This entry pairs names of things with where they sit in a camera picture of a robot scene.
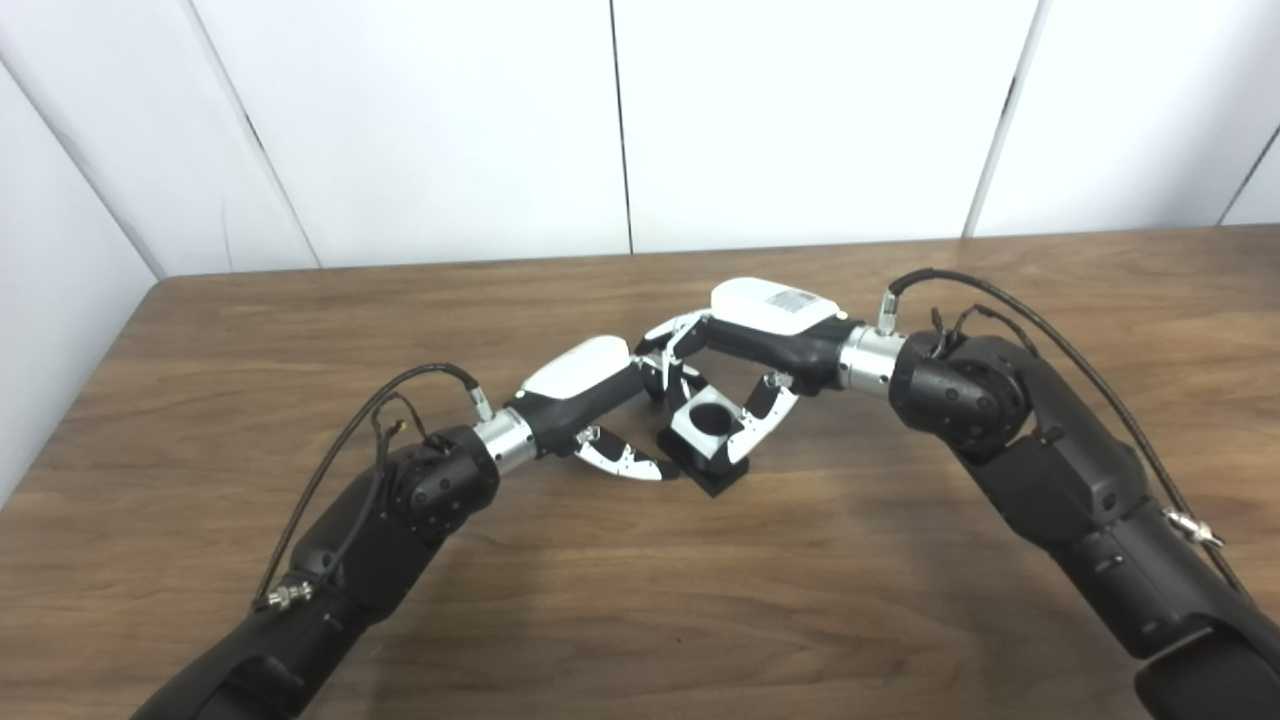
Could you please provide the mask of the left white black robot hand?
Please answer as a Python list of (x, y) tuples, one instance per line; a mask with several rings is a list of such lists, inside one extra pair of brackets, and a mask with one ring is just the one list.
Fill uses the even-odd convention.
[(596, 470), (632, 480), (672, 482), (680, 468), (636, 448), (602, 419), (639, 395), (657, 393), (649, 357), (612, 334), (585, 340), (534, 372), (506, 402), (527, 427), (535, 457), (575, 456)]

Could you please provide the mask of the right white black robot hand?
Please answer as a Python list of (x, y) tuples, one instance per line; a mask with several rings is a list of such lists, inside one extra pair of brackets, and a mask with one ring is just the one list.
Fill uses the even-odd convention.
[[(637, 356), (655, 364), (660, 379), (652, 396), (671, 411), (659, 446), (690, 475), (736, 473), (801, 397), (846, 387), (846, 348), (869, 328), (804, 290), (754, 277), (719, 283), (709, 307), (660, 323), (635, 347)], [(703, 350), (768, 372), (737, 405), (690, 365)]]

